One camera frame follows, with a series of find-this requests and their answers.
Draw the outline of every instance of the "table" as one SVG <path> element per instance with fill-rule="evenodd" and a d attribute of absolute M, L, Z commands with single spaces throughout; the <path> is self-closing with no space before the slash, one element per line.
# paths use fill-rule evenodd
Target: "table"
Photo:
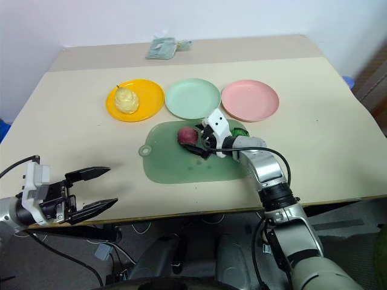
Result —
<path fill-rule="evenodd" d="M 252 136 L 280 151 L 292 169 L 292 190 L 303 204 L 386 194 L 387 141 L 341 76 L 305 36 L 195 41 L 171 60 L 146 60 L 148 43 L 63 50 L 0 145 L 0 168 L 39 154 L 51 180 L 89 166 L 111 171 L 72 188 L 78 207 L 119 198 L 93 222 L 117 222 L 260 208 L 248 179 L 157 184 L 143 171 L 138 148 L 148 132 L 179 120 L 165 106 L 150 119 L 124 123 L 105 109 L 118 83 L 150 79 L 164 89 L 199 77 L 223 89 L 240 79 L 270 85 L 280 98 L 270 118 L 244 123 Z M 25 166 L 5 175 L 0 197 L 20 192 Z"/>

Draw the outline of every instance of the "green plate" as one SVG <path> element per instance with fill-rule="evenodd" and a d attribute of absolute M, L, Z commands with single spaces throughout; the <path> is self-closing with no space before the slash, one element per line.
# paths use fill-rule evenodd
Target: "green plate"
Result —
<path fill-rule="evenodd" d="M 230 129 L 245 127 L 236 120 L 228 120 Z M 246 176 L 246 170 L 231 156 L 210 156 L 207 160 L 189 153 L 177 142 L 182 127 L 194 127 L 199 120 L 161 123 L 154 127 L 139 149 L 146 176 L 154 182 L 178 184 L 191 182 L 225 181 Z"/>
<path fill-rule="evenodd" d="M 170 112 L 183 119 L 202 119 L 209 116 L 221 101 L 218 88 L 202 79 L 175 82 L 165 95 Z"/>

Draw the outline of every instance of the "green cutting board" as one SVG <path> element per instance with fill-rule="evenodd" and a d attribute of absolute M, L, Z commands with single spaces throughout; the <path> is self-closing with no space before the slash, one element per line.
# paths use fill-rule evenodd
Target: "green cutting board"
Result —
<path fill-rule="evenodd" d="M 238 121 L 228 120 L 230 129 L 245 127 Z M 199 120 L 175 121 L 158 124 L 149 132 L 145 145 L 139 149 L 143 157 L 146 176 L 163 184 L 225 181 L 246 176 L 246 170 L 231 156 L 225 158 L 211 155 L 204 160 L 177 142 L 182 127 L 194 127 Z"/>

